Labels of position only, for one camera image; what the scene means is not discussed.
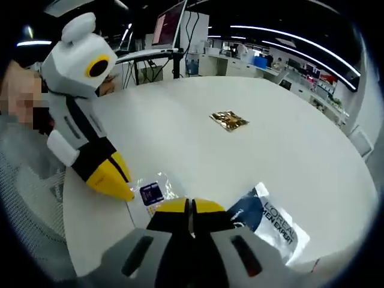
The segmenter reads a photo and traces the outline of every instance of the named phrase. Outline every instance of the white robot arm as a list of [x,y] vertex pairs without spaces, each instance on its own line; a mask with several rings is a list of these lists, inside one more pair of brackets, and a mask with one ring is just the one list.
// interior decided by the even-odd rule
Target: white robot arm
[[94,29],[93,13],[73,19],[41,66],[48,89],[43,98],[55,122],[47,145],[96,191],[131,200],[128,168],[91,106],[95,90],[117,59],[105,40],[92,33]]

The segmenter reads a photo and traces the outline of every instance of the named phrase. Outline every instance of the white cabinet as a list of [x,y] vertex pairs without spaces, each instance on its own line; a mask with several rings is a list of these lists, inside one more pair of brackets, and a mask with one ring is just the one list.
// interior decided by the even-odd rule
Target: white cabinet
[[311,93],[307,89],[305,89],[302,85],[293,81],[290,81],[290,82],[292,83],[290,87],[290,91],[296,94],[297,96],[299,96],[304,101],[309,102],[311,99]]
[[251,64],[242,63],[241,65],[241,76],[254,78],[256,76],[256,66]]
[[217,74],[217,58],[210,57],[207,54],[199,55],[199,75],[200,76],[216,76]]
[[235,59],[228,59],[226,76],[242,76],[242,63]]

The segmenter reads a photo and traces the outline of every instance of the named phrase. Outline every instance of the cable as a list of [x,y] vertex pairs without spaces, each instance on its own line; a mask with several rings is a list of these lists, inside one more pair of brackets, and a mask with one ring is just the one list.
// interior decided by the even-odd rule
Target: cable
[[131,72],[132,72],[132,66],[131,66],[131,63],[128,63],[127,75],[125,76],[125,81],[124,81],[124,89],[128,86],[128,83],[130,82],[130,79],[131,79],[131,74],[130,74],[130,76],[128,77],[128,74],[129,74],[129,72],[130,72],[130,68],[131,68]]
[[155,76],[154,79],[157,78],[157,76],[160,74],[160,72],[163,70],[163,68],[168,64],[169,60],[170,60],[170,59],[168,59],[168,61],[167,61],[163,66],[161,66],[160,70],[157,72],[157,74],[156,74],[156,76]]
[[154,75],[155,75],[155,70],[154,70],[154,68],[152,67],[152,65],[151,65],[151,63],[149,62],[149,61],[147,61],[148,62],[148,65],[150,66],[150,68],[151,68],[151,70],[152,70],[152,82],[155,80],[154,79]]
[[128,78],[128,81],[127,81],[127,84],[126,84],[125,88],[128,87],[128,84],[129,84],[129,82],[130,82],[131,77],[132,77],[132,79],[134,79],[134,77],[133,77],[133,67],[134,67],[134,64],[133,64],[133,63],[130,64],[130,67],[131,67],[131,73],[130,73],[130,76],[129,76],[129,78]]
[[145,61],[143,61],[143,63],[144,63],[144,67],[145,67],[145,73],[143,73],[143,75],[144,75],[144,81],[145,81],[145,79],[147,79],[148,80],[148,82],[153,82],[153,81],[150,81],[150,79],[148,78],[148,74],[147,74],[147,72],[146,72],[146,64],[145,64]]
[[189,25],[189,23],[190,23],[191,16],[192,16],[192,12],[190,12],[190,16],[189,16],[188,21],[187,21],[187,24],[186,24],[186,26],[185,26],[185,31],[186,31],[186,33],[187,33],[188,41],[190,41],[190,34],[188,33],[188,25]]
[[187,32],[187,37],[188,37],[189,43],[188,43],[188,47],[187,47],[187,49],[184,51],[183,57],[185,56],[185,58],[184,58],[185,69],[186,69],[186,71],[187,71],[188,77],[190,76],[190,71],[189,71],[189,69],[188,69],[188,67],[187,67],[187,55],[188,55],[188,52],[189,52],[190,47],[191,47],[191,42],[192,42],[192,38],[193,38],[193,32],[194,32],[194,29],[196,28],[196,25],[197,25],[197,23],[198,23],[198,21],[199,21],[199,19],[200,19],[200,14],[199,14],[199,12],[196,12],[196,13],[197,13],[197,19],[196,19],[196,22],[194,23],[193,28],[192,28],[192,31],[191,31],[191,38],[190,38],[189,33],[188,33],[188,24],[185,26],[185,30],[186,30],[186,32]]
[[129,82],[129,78],[128,78],[128,73],[130,72],[130,67],[131,67],[131,63],[128,62],[128,69],[127,69],[127,74],[125,75],[125,80],[124,80],[124,84],[122,86],[123,89],[125,89],[128,85],[128,82]]

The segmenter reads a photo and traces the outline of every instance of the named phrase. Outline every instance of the office desk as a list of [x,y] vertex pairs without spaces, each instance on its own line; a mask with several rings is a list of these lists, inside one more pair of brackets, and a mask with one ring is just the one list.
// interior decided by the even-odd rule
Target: office desk
[[314,91],[311,91],[304,85],[295,82],[294,80],[284,77],[284,79],[291,83],[290,91],[294,94],[296,94],[298,97],[303,99],[306,102],[309,102],[310,104],[314,103],[314,100],[321,104],[324,107],[323,114],[329,118],[332,122],[334,122],[338,126],[342,126],[347,121],[347,115],[343,113],[342,111],[338,110],[335,106],[333,106],[331,103],[327,102],[325,99],[323,99],[319,94],[317,94]]
[[271,68],[260,68],[240,59],[224,55],[199,54],[199,75],[201,76],[242,76],[259,77],[273,80],[279,71]]
[[[258,182],[311,241],[298,263],[357,243],[377,194],[348,138],[314,107],[264,79],[194,77],[157,82],[93,102],[133,179],[163,171],[189,197],[231,207]],[[250,123],[229,133],[209,118],[232,110]],[[78,275],[132,231],[125,202],[93,192],[67,169],[64,225]]]

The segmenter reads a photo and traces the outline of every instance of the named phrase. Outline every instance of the computer monitor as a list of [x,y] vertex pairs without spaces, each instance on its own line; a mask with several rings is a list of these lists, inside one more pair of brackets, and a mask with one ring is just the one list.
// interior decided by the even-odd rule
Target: computer monitor
[[307,75],[318,79],[320,77],[320,70],[317,69],[315,66],[312,66],[311,64],[307,63],[305,65],[305,70],[307,72]]
[[186,4],[187,0],[176,4],[163,14],[159,15],[156,22],[152,46],[156,46],[156,48],[175,48]]
[[293,67],[293,68],[295,68],[297,70],[301,68],[301,64],[299,62],[297,62],[297,61],[295,61],[293,59],[290,59],[290,58],[288,60],[288,66],[291,66],[291,67]]

